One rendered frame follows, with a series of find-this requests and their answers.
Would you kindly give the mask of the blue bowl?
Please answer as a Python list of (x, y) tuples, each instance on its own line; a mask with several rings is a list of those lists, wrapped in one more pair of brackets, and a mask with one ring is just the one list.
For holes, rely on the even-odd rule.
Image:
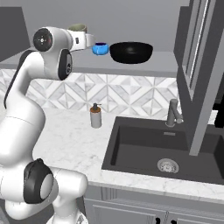
[(107, 43), (97, 42), (92, 47), (92, 52), (95, 55), (105, 55), (109, 52), (109, 45)]

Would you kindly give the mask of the dark grey cabinet door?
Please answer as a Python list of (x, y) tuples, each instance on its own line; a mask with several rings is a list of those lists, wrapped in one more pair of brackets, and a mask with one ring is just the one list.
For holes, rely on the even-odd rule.
[(21, 7), (0, 7), (0, 62), (30, 47)]

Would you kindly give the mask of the black bowl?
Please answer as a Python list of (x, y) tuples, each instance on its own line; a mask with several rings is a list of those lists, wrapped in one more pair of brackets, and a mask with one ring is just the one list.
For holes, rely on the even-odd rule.
[(119, 42), (109, 47), (111, 58), (123, 64), (141, 64), (148, 61), (153, 46), (142, 42)]

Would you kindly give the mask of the dark grey sink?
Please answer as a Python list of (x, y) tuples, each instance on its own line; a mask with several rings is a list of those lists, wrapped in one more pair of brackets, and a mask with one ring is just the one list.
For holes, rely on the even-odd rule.
[(189, 154), (185, 126), (115, 119), (103, 170), (224, 185), (224, 130), (208, 125), (198, 156)]

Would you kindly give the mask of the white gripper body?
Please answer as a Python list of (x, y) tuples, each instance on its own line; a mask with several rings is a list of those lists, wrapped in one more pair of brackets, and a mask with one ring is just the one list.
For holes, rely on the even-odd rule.
[(86, 47), (92, 47), (95, 45), (95, 36), (92, 34), (86, 34)]

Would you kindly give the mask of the grey-green cup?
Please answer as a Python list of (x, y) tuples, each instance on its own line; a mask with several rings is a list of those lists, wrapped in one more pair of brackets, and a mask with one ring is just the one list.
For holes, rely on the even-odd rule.
[(72, 33), (86, 33), (88, 28), (85, 24), (72, 24), (68, 27), (68, 30)]

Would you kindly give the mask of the grey tap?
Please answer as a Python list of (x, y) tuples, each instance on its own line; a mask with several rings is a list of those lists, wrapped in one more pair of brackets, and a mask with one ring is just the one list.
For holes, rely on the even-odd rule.
[(174, 127), (175, 123), (182, 123), (183, 122), (183, 116), (178, 112), (179, 101), (177, 99), (171, 99), (168, 109), (168, 115), (165, 124), (168, 127)]

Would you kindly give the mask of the grey wall cabinet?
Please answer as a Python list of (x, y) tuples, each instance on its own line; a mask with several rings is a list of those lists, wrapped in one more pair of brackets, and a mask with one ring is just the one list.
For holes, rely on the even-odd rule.
[(169, 78), (177, 75), (178, 22), (189, 5), (190, 0), (0, 0), (0, 7), (22, 9), (30, 37), (41, 27), (66, 29), (81, 23), (98, 42), (137, 41), (153, 46), (150, 59), (138, 65), (120, 64), (110, 55), (96, 56), (90, 49), (74, 52), (75, 73)]

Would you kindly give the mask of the grey base cabinet door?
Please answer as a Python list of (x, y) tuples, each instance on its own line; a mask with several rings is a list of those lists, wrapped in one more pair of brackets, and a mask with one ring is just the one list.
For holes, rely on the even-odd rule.
[(167, 212), (163, 210), (84, 199), (89, 224), (165, 224)]
[(172, 220), (177, 224), (224, 224), (224, 214), (169, 212), (167, 224), (172, 224)]

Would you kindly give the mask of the grey soap dispenser brown top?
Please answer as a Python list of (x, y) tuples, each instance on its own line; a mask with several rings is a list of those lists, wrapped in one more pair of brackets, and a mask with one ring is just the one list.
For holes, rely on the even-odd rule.
[(90, 108), (91, 127), (99, 129), (102, 126), (102, 110), (97, 103)]

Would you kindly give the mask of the grey glass-panel cabinet door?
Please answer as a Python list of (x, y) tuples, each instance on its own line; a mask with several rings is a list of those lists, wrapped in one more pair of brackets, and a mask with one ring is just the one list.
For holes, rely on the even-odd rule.
[(186, 141), (196, 156), (224, 74), (224, 0), (189, 0), (180, 8), (174, 55)]

